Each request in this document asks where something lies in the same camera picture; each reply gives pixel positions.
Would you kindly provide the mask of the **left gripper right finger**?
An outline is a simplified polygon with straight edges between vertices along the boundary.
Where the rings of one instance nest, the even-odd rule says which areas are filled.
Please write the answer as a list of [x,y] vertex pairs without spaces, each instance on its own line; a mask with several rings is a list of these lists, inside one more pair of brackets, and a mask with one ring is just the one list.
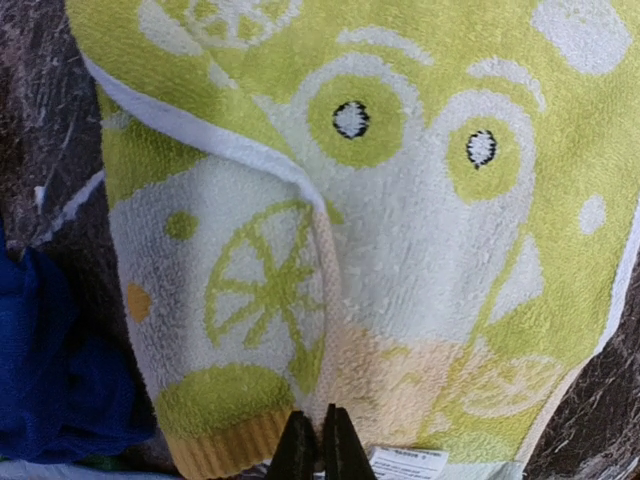
[[347,410],[330,404],[322,433],[327,480],[376,480]]

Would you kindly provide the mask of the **yellow green patterned towel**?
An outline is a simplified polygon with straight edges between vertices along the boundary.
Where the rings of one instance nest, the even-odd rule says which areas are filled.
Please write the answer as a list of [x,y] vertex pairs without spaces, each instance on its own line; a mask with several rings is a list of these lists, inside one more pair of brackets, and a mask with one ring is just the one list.
[[344,407],[519,479],[639,250],[635,1],[69,1],[130,340],[188,479]]

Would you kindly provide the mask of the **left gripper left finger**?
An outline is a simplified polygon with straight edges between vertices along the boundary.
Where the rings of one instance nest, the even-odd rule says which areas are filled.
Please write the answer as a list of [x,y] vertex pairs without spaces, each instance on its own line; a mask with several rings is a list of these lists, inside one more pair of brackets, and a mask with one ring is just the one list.
[[301,411],[289,416],[266,480],[312,480],[317,459],[316,435],[311,421]]

